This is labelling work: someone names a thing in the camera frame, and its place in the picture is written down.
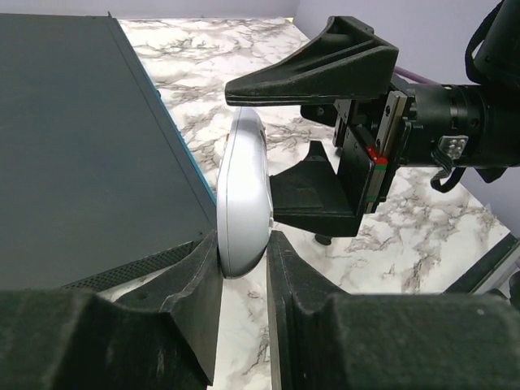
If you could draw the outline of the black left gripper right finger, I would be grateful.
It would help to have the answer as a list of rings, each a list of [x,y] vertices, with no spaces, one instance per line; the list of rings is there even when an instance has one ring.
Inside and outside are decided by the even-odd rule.
[[[266,248],[275,389],[516,389],[519,313],[493,295],[352,295]]]

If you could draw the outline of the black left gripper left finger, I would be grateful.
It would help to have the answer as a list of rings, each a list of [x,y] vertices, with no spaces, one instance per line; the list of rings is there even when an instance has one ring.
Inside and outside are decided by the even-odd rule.
[[[116,301],[79,289],[1,294],[4,389],[204,389],[215,376],[223,276],[210,233]]]

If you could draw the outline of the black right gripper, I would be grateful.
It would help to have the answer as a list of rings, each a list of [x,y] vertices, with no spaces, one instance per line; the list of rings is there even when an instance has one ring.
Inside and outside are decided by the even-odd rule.
[[[303,118],[335,129],[337,171],[323,144],[311,141],[305,158],[270,177],[276,222],[322,236],[356,236],[363,214],[385,202],[398,167],[411,163],[406,147],[439,168],[431,187],[450,191],[451,143],[426,133],[427,121],[435,130],[451,127],[450,87],[400,81],[377,100],[339,100],[386,93],[398,54],[361,20],[331,16],[287,58],[226,83],[229,106],[304,105]]]

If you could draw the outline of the white remote control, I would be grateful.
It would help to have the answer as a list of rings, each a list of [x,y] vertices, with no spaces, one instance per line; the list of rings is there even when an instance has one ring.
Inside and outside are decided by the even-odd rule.
[[[250,107],[236,109],[216,189],[220,264],[236,279],[257,266],[274,223],[265,128]]]

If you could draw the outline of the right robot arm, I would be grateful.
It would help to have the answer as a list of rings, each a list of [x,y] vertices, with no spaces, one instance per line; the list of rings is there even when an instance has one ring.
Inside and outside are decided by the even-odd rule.
[[[314,141],[294,167],[270,178],[274,219],[328,237],[358,233],[385,202],[397,169],[435,167],[446,193],[473,167],[486,182],[519,164],[519,4],[500,2],[465,53],[468,85],[413,84],[397,48],[352,16],[332,16],[307,45],[226,84],[231,106],[299,106],[334,128],[333,168]]]

